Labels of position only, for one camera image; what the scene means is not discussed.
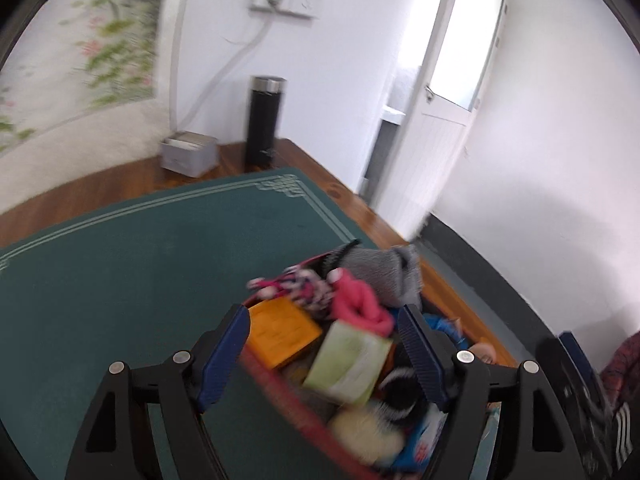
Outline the white door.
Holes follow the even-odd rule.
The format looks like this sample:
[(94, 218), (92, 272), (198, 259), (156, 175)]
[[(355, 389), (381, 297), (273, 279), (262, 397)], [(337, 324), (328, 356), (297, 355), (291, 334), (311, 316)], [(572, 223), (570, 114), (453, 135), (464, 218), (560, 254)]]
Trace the white door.
[(404, 240), (422, 230), (462, 152), (508, 6), (508, 0), (423, 2), (411, 35), (428, 41), (371, 202)]

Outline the grey sock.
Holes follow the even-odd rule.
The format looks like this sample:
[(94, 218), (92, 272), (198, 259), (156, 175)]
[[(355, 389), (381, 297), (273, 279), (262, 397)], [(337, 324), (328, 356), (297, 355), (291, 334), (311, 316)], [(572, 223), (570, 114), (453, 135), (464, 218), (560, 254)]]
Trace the grey sock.
[(420, 255), (412, 245), (385, 250), (349, 248), (341, 256), (340, 267), (366, 282), (384, 307), (421, 305)]

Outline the pink knotted sock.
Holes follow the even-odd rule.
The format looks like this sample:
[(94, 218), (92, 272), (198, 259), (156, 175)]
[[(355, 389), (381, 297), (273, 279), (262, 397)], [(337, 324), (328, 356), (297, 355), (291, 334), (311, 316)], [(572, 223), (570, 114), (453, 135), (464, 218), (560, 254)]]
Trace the pink knotted sock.
[(369, 284), (357, 280), (344, 268), (333, 269), (326, 280), (333, 289), (331, 316), (335, 321), (345, 322), (380, 337), (390, 336), (394, 319), (380, 305)]

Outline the lotus wall painting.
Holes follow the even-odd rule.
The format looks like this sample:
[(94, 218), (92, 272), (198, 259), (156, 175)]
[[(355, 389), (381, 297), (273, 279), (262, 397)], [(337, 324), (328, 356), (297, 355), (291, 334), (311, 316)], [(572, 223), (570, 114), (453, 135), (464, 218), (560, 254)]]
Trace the lotus wall painting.
[(43, 0), (1, 64), (1, 209), (156, 154), (186, 0)]

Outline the green table mat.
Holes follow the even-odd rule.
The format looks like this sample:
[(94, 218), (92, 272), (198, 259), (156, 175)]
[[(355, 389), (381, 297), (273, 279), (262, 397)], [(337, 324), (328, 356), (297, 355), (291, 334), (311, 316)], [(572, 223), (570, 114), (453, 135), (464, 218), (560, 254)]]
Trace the green table mat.
[(1, 419), (40, 479), (61, 479), (112, 363), (190, 349), (247, 283), (372, 240), (293, 168), (109, 206), (1, 251)]

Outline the black thermos bottle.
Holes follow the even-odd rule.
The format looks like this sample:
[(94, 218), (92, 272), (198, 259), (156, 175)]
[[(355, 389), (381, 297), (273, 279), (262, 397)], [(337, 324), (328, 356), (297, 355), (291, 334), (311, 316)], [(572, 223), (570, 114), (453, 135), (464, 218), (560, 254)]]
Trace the black thermos bottle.
[(281, 101), (288, 81), (276, 76), (255, 76), (250, 85), (244, 164), (247, 167), (269, 167)]

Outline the yellow medicine box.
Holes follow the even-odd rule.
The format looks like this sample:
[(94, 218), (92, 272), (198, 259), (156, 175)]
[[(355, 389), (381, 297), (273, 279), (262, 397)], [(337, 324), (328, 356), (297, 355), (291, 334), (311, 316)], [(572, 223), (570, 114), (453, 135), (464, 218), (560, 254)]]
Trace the yellow medicine box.
[(390, 339), (335, 321), (303, 386), (338, 404), (363, 406), (370, 399), (390, 348)]

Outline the orange heart-pattern cube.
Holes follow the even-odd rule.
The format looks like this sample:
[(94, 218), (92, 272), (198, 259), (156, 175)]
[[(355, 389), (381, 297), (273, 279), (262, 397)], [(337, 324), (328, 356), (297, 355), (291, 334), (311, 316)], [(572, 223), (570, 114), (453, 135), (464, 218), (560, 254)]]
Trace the orange heart-pattern cube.
[(322, 334), (320, 326), (286, 297), (262, 301), (248, 313), (250, 334), (246, 343), (268, 370), (291, 361)]

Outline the grey speaker box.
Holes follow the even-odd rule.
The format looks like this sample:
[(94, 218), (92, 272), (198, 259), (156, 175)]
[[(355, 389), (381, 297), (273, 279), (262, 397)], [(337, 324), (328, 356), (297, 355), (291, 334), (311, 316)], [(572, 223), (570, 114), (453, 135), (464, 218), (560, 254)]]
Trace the grey speaker box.
[(199, 178), (218, 162), (218, 142), (212, 136), (178, 132), (160, 142), (160, 166), (176, 174)]

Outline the pink leopard fuzzy sock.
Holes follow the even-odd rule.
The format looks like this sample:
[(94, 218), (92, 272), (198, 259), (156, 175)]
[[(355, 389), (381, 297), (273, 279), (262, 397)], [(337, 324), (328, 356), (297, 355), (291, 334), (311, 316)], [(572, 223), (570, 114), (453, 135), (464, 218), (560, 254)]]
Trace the pink leopard fuzzy sock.
[(333, 289), (314, 270), (291, 266), (276, 278), (253, 278), (246, 284), (260, 301), (288, 298), (310, 314), (325, 316), (331, 307)]

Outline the black white striped sock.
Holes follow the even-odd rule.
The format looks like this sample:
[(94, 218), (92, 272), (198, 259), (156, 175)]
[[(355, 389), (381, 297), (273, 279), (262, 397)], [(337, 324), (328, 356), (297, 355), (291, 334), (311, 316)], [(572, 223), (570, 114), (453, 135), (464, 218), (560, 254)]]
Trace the black white striped sock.
[(378, 412), (392, 425), (411, 427), (423, 418), (428, 401), (412, 367), (391, 370), (378, 384)]

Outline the blue snack packet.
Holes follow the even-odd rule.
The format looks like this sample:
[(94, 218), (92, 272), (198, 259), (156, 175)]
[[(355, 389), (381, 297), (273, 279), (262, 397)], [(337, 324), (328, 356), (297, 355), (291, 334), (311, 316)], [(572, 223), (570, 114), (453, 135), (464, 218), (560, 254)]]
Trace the blue snack packet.
[(435, 451), (446, 419), (447, 414), (436, 404), (428, 404), (426, 414), (410, 431), (406, 445), (395, 458), (392, 467), (405, 472), (424, 471)]

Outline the red storage box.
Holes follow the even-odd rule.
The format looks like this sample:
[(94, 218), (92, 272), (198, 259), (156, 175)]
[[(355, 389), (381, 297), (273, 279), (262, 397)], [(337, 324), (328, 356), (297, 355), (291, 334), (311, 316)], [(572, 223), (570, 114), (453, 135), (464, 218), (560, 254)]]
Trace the red storage box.
[[(314, 270), (322, 280), (326, 281), (328, 273), (340, 266), (341, 256), (347, 249), (360, 247), (358, 240), (335, 248), (332, 252), (326, 252), (311, 257), (294, 266), (302, 266)], [(253, 307), (260, 300), (256, 299), (252, 292), (244, 304)], [(442, 318), (444, 311), (433, 304), (421, 292), (421, 309), (423, 312)], [(314, 315), (314, 319), (324, 322), (328, 319), (329, 312), (325, 316)], [(393, 471), (387, 467), (375, 468), (367, 466), (356, 460), (330, 435), (328, 421), (337, 413), (337, 404), (323, 399), (320, 394), (307, 391), (302, 387), (303, 365), (308, 360), (309, 352), (304, 350), (286, 364), (274, 370), (268, 370), (250, 349), (243, 352), (241, 363), (260, 385), (262, 392), (279, 413), (302, 434), (313, 446), (318, 448), (325, 456), (328, 456), (338, 468), (352, 479), (385, 479), (393, 475)]]

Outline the pastel yellow sock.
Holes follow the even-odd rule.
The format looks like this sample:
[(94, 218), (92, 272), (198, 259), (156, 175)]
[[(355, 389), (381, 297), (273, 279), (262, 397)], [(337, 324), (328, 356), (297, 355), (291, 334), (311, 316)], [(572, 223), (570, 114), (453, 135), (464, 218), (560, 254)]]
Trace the pastel yellow sock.
[(344, 408), (330, 421), (337, 442), (360, 463), (388, 465), (402, 451), (405, 438), (370, 408)]

